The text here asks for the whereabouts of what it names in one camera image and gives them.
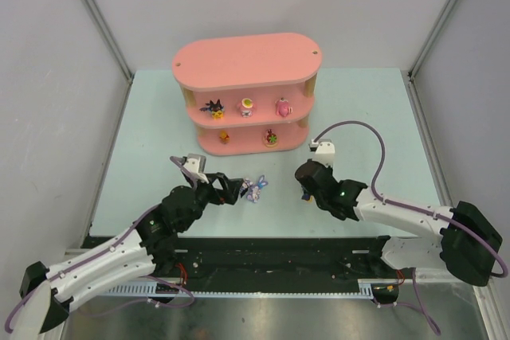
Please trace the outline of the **black purple-bow imp figurine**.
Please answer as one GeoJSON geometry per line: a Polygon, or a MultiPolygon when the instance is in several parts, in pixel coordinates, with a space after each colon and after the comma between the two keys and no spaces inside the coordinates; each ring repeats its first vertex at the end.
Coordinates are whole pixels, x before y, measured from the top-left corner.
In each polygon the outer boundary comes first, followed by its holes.
{"type": "Polygon", "coordinates": [[[249,189],[252,187],[253,183],[248,179],[245,178],[243,180],[243,183],[241,184],[241,188],[239,189],[239,198],[243,198],[249,191],[249,189]]]}

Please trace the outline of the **yellow mouse navy-hood figurine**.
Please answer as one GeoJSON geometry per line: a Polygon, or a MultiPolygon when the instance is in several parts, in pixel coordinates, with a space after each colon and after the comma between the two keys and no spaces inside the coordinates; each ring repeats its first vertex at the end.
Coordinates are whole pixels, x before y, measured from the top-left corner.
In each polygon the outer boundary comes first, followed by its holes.
{"type": "Polygon", "coordinates": [[[312,202],[313,201],[313,196],[311,194],[308,194],[308,193],[304,193],[301,197],[301,199],[303,201],[307,201],[307,202],[312,202]]]}

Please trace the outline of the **pink bear strawberry figurine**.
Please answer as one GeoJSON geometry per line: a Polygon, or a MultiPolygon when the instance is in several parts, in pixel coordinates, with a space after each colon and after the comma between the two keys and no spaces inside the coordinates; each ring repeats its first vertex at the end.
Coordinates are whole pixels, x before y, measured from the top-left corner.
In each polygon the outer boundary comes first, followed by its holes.
{"type": "Polygon", "coordinates": [[[272,129],[266,129],[263,138],[263,144],[268,148],[274,148],[278,145],[278,136],[272,129]]]}

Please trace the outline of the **yellow mouse dragon-costume figurine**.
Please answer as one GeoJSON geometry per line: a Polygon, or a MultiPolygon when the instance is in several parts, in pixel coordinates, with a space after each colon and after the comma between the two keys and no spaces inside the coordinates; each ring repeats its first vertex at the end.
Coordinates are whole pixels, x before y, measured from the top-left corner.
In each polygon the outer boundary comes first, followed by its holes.
{"type": "Polygon", "coordinates": [[[200,108],[200,111],[209,112],[212,119],[222,119],[224,117],[225,107],[220,99],[216,101],[210,100],[204,107],[200,108]]]}

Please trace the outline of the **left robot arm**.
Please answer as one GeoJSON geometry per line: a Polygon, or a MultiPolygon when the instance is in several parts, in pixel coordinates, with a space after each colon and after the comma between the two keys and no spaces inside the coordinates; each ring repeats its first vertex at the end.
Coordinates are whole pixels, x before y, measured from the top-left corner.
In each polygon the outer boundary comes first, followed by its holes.
{"type": "Polygon", "coordinates": [[[59,264],[31,264],[20,287],[22,300],[9,314],[5,331],[34,339],[119,284],[170,272],[177,262],[178,235],[200,219],[209,204],[235,205],[247,189],[242,178],[205,174],[175,187],[111,240],[59,264]]]}

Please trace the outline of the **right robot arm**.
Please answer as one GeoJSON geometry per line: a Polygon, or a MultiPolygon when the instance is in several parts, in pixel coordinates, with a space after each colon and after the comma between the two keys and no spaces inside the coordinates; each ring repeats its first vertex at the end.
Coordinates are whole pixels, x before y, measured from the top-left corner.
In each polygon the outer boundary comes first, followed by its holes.
{"type": "Polygon", "coordinates": [[[418,207],[393,201],[362,182],[335,180],[330,166],[311,159],[295,178],[319,209],[341,221],[370,221],[412,234],[409,240],[390,238],[383,245],[381,258],[393,269],[444,268],[478,287],[495,275],[502,237],[471,203],[418,207]]]}

